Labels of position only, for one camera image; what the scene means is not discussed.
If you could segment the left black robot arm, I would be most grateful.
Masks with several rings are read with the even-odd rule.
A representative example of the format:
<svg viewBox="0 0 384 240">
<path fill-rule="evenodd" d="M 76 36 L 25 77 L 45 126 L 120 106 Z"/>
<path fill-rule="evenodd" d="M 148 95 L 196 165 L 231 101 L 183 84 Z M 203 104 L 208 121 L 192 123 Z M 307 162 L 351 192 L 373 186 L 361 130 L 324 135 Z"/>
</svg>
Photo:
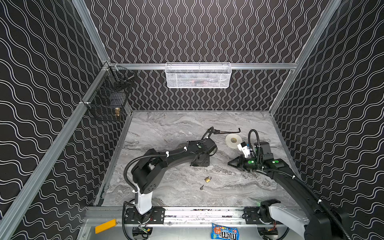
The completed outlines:
<svg viewBox="0 0 384 240">
<path fill-rule="evenodd" d="M 211 127 L 200 140 L 188 141 L 176 150 L 158 152 L 150 149 L 125 166 L 123 177 L 135 193 L 135 208 L 140 215 L 146 215 L 152 210 L 152 192 L 160 185 L 168 169 L 184 163 L 190 163 L 192 167 L 209 166 L 210 157 L 218 150 L 211 139 L 214 131 Z"/>
</svg>

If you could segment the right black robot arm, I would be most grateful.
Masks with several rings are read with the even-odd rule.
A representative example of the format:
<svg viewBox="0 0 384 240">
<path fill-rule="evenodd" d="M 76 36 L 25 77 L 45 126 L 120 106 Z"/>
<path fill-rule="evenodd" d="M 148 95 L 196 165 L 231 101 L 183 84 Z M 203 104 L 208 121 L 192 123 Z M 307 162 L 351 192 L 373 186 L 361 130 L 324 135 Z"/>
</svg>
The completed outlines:
<svg viewBox="0 0 384 240">
<path fill-rule="evenodd" d="M 253 144 L 243 141 L 237 132 L 226 136 L 226 144 L 241 151 L 241 155 L 228 162 L 240 171 L 258 173 L 278 183 L 300 206 L 302 213 L 284 206 L 277 199 L 265 200 L 252 214 L 244 211 L 243 217 L 249 224 L 257 220 L 263 224 L 282 223 L 305 240 L 350 240 L 348 224 L 350 218 L 341 209 L 327 205 L 315 191 L 302 181 L 282 159 L 274 158 L 270 145 L 260 137 Z"/>
</svg>

